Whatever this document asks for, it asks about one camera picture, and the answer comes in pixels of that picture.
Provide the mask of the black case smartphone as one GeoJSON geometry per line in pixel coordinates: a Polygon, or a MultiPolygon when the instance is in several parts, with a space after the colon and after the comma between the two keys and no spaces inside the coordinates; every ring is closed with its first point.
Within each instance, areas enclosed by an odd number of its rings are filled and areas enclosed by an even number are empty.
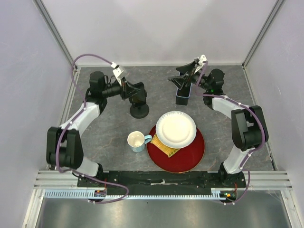
{"type": "Polygon", "coordinates": [[[140,91],[132,97],[132,104],[134,107],[139,107],[146,104],[147,93],[144,88],[143,82],[139,82],[133,85],[140,91]]]}

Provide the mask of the blue case smartphone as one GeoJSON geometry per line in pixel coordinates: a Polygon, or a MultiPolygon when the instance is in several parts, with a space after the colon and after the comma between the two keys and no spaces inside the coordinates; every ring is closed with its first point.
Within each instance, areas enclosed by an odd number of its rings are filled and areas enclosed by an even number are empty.
{"type": "Polygon", "coordinates": [[[190,84],[190,86],[185,87],[182,90],[179,90],[177,88],[176,96],[189,98],[190,97],[190,92],[191,92],[191,84],[190,84]]]}

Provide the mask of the black round-base clamp stand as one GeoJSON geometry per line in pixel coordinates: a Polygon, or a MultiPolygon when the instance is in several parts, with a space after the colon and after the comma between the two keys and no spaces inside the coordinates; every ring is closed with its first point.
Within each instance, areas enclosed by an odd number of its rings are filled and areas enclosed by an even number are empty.
{"type": "Polygon", "coordinates": [[[133,96],[129,98],[131,103],[130,114],[133,118],[142,119],[145,118],[149,114],[149,106],[146,101],[141,101],[137,96],[133,96]]]}

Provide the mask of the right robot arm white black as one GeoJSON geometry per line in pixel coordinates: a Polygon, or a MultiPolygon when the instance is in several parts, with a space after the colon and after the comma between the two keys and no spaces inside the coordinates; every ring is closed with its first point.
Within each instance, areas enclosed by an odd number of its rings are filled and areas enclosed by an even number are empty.
{"type": "Polygon", "coordinates": [[[218,68],[205,74],[208,62],[195,59],[191,63],[179,66],[178,76],[169,77],[178,91],[195,85],[195,92],[203,97],[204,104],[214,111],[224,114],[231,120],[233,148],[221,164],[218,183],[223,187],[235,181],[234,174],[242,172],[252,153],[261,149],[269,139],[269,134],[260,106],[248,106],[237,102],[223,92],[224,72],[218,68]]]}

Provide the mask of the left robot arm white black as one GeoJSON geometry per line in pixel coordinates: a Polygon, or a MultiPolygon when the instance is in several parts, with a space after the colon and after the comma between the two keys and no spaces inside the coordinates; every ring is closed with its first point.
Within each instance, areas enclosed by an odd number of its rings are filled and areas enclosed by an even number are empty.
{"type": "Polygon", "coordinates": [[[107,99],[119,95],[131,103],[130,114],[142,119],[149,113],[146,103],[147,92],[142,82],[131,84],[125,77],[115,77],[110,82],[101,71],[90,74],[90,87],[79,110],[59,127],[50,127],[47,132],[46,161],[56,166],[61,172],[71,169],[88,176],[87,180],[94,187],[104,182],[103,167],[84,156],[81,136],[91,122],[99,117],[107,105],[107,99]]]}

